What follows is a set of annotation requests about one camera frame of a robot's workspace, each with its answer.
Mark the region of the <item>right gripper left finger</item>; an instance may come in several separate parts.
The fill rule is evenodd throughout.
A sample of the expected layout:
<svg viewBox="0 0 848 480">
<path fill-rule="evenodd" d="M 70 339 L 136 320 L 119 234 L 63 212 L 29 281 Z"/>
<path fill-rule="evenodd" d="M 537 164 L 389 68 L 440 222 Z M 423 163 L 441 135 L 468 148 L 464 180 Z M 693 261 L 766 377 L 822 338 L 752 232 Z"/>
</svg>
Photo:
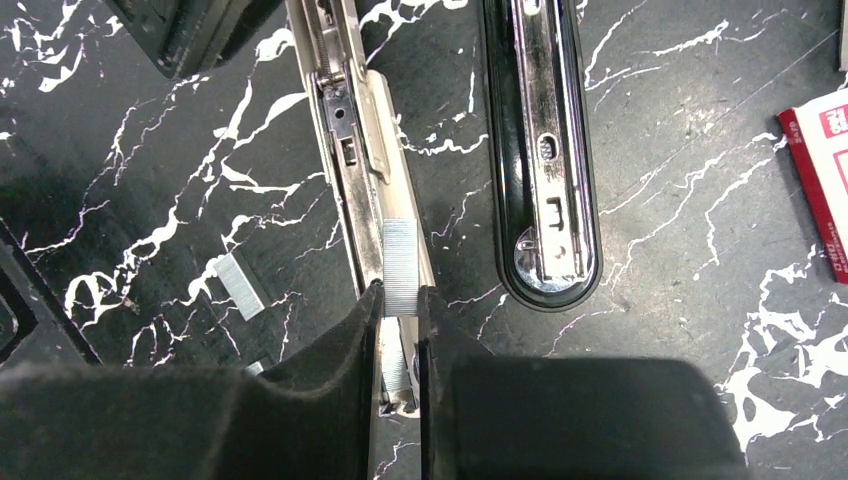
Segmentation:
<svg viewBox="0 0 848 480">
<path fill-rule="evenodd" d="M 22 364 L 1 375 L 5 479 L 366 479 L 371 284 L 333 328 L 257 375 L 238 368 Z"/>
</svg>

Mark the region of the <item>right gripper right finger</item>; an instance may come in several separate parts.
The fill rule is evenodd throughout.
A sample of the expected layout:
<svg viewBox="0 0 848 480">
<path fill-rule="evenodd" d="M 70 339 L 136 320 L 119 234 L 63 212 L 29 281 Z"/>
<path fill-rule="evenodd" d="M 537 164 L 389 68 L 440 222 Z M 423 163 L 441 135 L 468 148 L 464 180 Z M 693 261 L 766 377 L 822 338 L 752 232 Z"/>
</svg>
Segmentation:
<svg viewBox="0 0 848 480">
<path fill-rule="evenodd" d="M 440 293 L 420 313 L 426 479 L 745 479 L 709 379 L 666 358 L 496 355 Z"/>
</svg>

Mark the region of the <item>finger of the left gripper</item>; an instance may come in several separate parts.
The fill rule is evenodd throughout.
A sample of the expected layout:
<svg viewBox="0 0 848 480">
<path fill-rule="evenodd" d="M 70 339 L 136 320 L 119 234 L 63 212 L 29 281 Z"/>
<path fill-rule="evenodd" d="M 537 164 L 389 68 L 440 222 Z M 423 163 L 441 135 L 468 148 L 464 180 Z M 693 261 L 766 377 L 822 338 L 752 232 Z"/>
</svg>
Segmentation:
<svg viewBox="0 0 848 480">
<path fill-rule="evenodd" d="M 158 71 L 182 80 L 227 63 L 281 0 L 106 0 Z"/>
</svg>

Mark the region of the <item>staple strip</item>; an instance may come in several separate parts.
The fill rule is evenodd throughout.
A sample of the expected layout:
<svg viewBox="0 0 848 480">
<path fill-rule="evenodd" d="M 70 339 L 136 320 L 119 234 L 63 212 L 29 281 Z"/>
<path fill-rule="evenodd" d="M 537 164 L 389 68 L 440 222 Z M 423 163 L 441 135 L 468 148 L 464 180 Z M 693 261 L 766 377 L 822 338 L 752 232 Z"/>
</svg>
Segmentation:
<svg viewBox="0 0 848 480">
<path fill-rule="evenodd" d="M 380 324 L 380 370 L 385 398 L 396 409 L 408 411 L 416 407 L 413 384 L 409 376 L 401 328 L 396 317 L 386 317 Z"/>
<path fill-rule="evenodd" d="M 417 314 L 418 229 L 413 218 L 387 218 L 383 223 L 383 285 L 387 317 Z"/>
<path fill-rule="evenodd" d="M 227 253 L 214 263 L 213 269 L 245 321 L 265 310 L 268 303 L 266 294 L 239 252 Z"/>
</svg>

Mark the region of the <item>beige stapler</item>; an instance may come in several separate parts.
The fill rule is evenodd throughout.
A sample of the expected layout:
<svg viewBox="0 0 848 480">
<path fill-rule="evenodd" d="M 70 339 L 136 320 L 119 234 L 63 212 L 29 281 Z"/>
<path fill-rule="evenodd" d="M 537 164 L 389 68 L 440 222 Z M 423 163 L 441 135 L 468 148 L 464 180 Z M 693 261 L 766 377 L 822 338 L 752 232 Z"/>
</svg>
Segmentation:
<svg viewBox="0 0 848 480">
<path fill-rule="evenodd" d="M 289 1 L 286 7 L 356 292 L 363 294 L 374 283 L 384 288 L 383 223 L 387 218 L 413 218 L 417 222 L 418 293 L 423 287 L 434 286 L 391 91 L 385 76 L 367 65 L 354 2 Z M 382 320 L 386 317 L 383 307 Z M 418 313 L 396 318 L 416 407 L 405 411 L 386 401 L 380 370 L 380 320 L 376 347 L 381 377 L 379 411 L 417 418 L 421 408 Z"/>
</svg>

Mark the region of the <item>red white staple box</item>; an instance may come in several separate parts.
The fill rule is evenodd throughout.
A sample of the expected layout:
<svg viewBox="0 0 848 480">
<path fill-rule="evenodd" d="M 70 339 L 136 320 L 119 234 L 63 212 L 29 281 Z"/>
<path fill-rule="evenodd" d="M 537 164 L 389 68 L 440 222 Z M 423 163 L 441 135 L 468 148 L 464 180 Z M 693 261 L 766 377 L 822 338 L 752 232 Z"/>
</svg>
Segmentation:
<svg viewBox="0 0 848 480">
<path fill-rule="evenodd" d="M 847 91 L 778 115 L 835 280 L 847 282 Z"/>
</svg>

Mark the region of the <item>black stapler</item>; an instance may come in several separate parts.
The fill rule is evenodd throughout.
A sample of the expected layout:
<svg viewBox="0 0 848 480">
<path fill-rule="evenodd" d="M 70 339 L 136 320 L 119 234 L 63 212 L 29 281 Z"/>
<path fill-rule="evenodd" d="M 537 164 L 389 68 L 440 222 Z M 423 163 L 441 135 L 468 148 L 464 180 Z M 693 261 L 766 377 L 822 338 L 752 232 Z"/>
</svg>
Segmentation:
<svg viewBox="0 0 848 480">
<path fill-rule="evenodd" d="M 542 312 L 590 296 L 602 270 L 576 5 L 481 5 L 498 273 Z"/>
</svg>

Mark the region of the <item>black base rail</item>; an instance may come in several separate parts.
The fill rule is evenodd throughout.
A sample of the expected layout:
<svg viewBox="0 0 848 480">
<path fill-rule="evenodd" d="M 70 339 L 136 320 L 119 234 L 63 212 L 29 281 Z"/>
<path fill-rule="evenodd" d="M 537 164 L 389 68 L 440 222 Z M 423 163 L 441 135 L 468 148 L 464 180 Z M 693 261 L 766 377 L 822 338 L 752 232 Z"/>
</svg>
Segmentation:
<svg viewBox="0 0 848 480">
<path fill-rule="evenodd" d="M 98 365 L 101 360 L 2 225 L 1 367 L 25 363 Z"/>
</svg>

